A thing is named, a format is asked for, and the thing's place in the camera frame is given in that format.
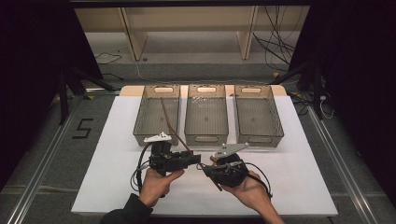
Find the gray floor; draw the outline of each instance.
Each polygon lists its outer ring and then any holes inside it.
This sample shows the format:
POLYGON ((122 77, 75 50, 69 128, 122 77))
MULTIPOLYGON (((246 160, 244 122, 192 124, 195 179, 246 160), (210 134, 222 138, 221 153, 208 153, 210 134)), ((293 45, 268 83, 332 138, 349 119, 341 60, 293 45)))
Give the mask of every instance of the gray floor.
MULTIPOLYGON (((87 34, 96 55, 101 52, 118 53, 122 56, 109 64, 101 64, 105 81, 111 85, 151 84, 157 81, 187 84, 190 82, 220 82, 224 84, 267 83, 274 79, 276 69, 270 68, 264 61, 264 52, 257 42, 253 42, 248 60, 240 59, 236 38, 232 33, 159 33, 150 34, 142 60, 135 64, 126 48, 123 35, 87 34)), ((108 63, 112 58, 98 59, 99 63, 108 63)), ((275 59, 273 63, 279 68, 287 69, 275 59)), ((298 76, 284 83, 287 91, 296 91, 295 81, 298 76)), ((87 88, 95 86, 84 83, 87 88)), ((40 188, 23 219, 23 223, 99 223, 100 217, 83 217, 70 212, 76 199, 79 186, 90 164, 96 143, 105 125, 107 114, 116 94, 88 93, 79 102, 71 122, 66 129, 64 139, 53 158, 40 188), (85 132, 78 131, 82 119, 85 128, 91 128, 87 138, 85 132)), ((76 104, 77 99, 70 99, 76 104)), ((296 112, 305 112, 304 105, 296 104, 296 112)), ((339 175, 336 166, 313 121, 313 114, 299 116, 304 132, 317 160, 325 183, 339 211, 337 217, 284 217, 287 223, 364 223, 359 210, 353 203, 353 197, 339 175)), ((29 184, 41 159, 46 154, 53 136, 60 128, 60 103, 54 99, 49 107, 47 120, 41 127, 32 148, 26 152, 7 186, 0 193, 0 223, 6 223, 24 188, 29 184)), ((324 119, 323 123, 332 140, 340 151, 347 168, 359 186, 363 196, 378 223, 396 223, 396 211, 383 190, 368 170, 364 160, 359 157, 353 142, 337 118, 324 119)), ((153 218, 150 223, 262 223, 259 219, 187 219, 187 218, 153 218)))

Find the white paper sheet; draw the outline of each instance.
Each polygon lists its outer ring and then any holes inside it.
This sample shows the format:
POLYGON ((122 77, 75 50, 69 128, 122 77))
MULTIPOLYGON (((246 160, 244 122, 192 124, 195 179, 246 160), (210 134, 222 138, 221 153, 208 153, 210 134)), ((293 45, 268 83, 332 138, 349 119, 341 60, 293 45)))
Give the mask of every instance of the white paper sheet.
MULTIPOLYGON (((238 155, 265 172, 274 194, 272 202, 280 215, 337 215, 290 98, 275 98, 285 133, 278 147, 252 147, 238 152, 238 155)), ((130 193, 134 192, 130 178, 142 150, 133 136, 140 100, 140 97, 116 97, 72 212, 82 215, 107 213, 122 208, 130 193)), ((186 104, 187 99, 183 96, 179 118, 179 135, 183 140, 186 104)), ((232 98, 227 99, 227 107, 228 143, 235 143, 232 98)), ((202 162, 206 164, 211 164, 209 157, 218 150, 216 147, 193 149, 195 154, 202 154, 202 162)), ((185 149, 179 144, 172 150, 185 149)), ((241 217, 257 216, 257 213, 246 208, 230 193, 219 191, 202 171, 192 165, 172 183, 170 193, 159 200, 153 215, 241 217)))

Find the plastic storage bin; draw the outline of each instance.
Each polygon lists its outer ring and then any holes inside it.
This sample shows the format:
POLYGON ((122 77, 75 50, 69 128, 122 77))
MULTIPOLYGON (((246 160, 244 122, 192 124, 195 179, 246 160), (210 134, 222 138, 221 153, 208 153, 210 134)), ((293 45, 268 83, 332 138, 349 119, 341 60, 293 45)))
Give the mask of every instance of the plastic storage bin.
POLYGON ((169 118, 171 127, 176 132, 178 130, 180 86, 145 86, 139 112, 134 124, 134 137, 141 147, 146 144, 144 142, 146 137, 151 137, 162 132, 171 135, 172 140, 170 142, 172 145, 176 146, 178 144, 177 138, 170 133, 166 123, 161 98, 163 98, 166 114, 169 118))
POLYGON ((271 86, 236 85, 234 99, 237 143, 277 147, 284 133, 271 86))
POLYGON ((184 134, 189 146, 221 146, 227 142, 224 85, 189 86, 184 134))

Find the hand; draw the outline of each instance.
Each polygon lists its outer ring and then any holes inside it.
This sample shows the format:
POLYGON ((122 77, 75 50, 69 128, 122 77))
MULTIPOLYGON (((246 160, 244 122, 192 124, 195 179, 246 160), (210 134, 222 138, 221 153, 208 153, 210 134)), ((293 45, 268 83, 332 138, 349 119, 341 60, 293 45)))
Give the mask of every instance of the hand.
MULTIPOLYGON (((249 171, 249 173, 260 179, 260 176, 253 171, 249 171)), ((256 180, 247 176, 244 182, 237 187, 230 188, 223 185, 221 187, 233 194, 245 206, 256 210, 265 223, 284 223, 271 204, 265 188, 256 180)))
POLYGON ((162 176, 155 170, 148 168, 146 177, 140 192, 139 200, 146 206, 153 207, 161 196, 169 192, 172 181, 184 174, 184 170, 174 171, 172 174, 162 176))

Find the sleeve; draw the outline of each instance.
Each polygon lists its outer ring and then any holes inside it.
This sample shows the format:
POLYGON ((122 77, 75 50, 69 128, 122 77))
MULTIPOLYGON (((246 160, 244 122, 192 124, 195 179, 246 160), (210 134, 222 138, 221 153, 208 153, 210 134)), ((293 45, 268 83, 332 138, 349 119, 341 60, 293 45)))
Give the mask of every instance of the sleeve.
POLYGON ((135 194, 131 194, 123 209, 116 209, 105 214, 100 224, 144 224, 149 219, 152 210, 143 204, 135 194))

